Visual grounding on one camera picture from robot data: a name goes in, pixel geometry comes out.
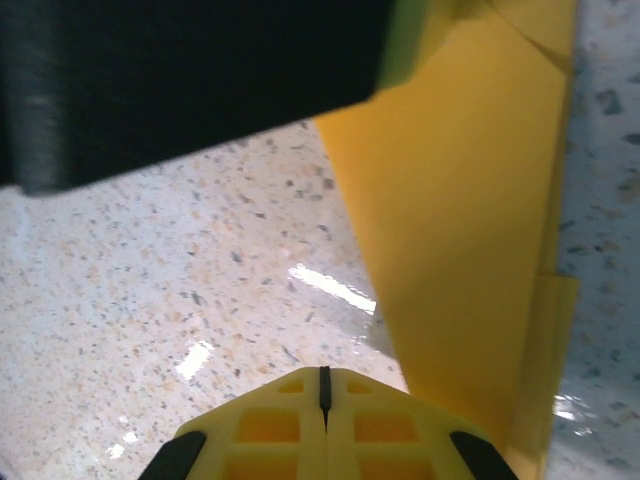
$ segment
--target floor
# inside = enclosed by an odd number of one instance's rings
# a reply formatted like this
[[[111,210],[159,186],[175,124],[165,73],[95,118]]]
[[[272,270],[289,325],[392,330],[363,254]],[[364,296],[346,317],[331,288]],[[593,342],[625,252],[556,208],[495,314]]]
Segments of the floor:
[[[583,284],[552,480],[640,476],[639,9],[580,9],[560,265]],[[0,292],[8,480],[136,478],[181,423],[303,365],[404,387],[309,122],[0,192]]]

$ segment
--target yellow plastic part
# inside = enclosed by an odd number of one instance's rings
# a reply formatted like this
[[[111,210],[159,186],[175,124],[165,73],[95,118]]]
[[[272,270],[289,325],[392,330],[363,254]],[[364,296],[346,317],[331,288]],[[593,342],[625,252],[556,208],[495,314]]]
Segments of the yellow plastic part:
[[[450,439],[488,440],[460,417],[344,369],[331,370],[325,430],[319,369],[303,368],[183,425],[207,435],[188,480],[474,480]]]
[[[537,0],[512,3],[548,31]],[[545,50],[569,58],[573,17],[534,44],[502,7],[461,6],[408,83],[316,123],[410,392],[485,429],[528,480],[577,288],[553,277],[569,75]]]
[[[486,434],[461,417],[350,370],[332,369],[329,480],[474,480],[449,435]]]
[[[325,479],[317,368],[303,368],[185,423],[207,441],[188,480]]]

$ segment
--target speckled floor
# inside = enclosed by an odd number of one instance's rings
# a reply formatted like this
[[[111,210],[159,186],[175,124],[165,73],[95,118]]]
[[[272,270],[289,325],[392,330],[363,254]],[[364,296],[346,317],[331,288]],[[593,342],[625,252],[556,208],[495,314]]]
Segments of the speckled floor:
[[[640,477],[640,3],[585,0],[561,268],[583,279],[551,479]],[[303,365],[402,388],[310,123],[70,194],[0,192],[0,472],[136,478]]]

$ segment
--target yellow sheet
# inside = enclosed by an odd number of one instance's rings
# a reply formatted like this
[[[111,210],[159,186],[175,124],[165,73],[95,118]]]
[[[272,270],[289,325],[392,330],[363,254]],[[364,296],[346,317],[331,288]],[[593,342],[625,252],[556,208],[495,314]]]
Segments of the yellow sheet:
[[[484,428],[524,480],[575,296],[538,277],[555,271],[568,76],[506,18],[469,4],[410,82],[317,125],[409,390]]]

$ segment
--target black object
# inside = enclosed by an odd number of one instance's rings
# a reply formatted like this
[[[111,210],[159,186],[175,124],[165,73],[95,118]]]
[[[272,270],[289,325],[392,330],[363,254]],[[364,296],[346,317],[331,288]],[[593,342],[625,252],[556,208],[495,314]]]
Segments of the black object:
[[[165,443],[138,480],[185,480],[207,436],[189,432]]]
[[[518,480],[491,443],[462,431],[449,437],[476,480]]]
[[[324,429],[327,430],[329,424],[329,410],[331,410],[331,368],[320,367],[320,395],[318,403],[322,409],[322,416],[324,417]]]
[[[0,184],[83,185],[365,100],[394,0],[3,0]]]

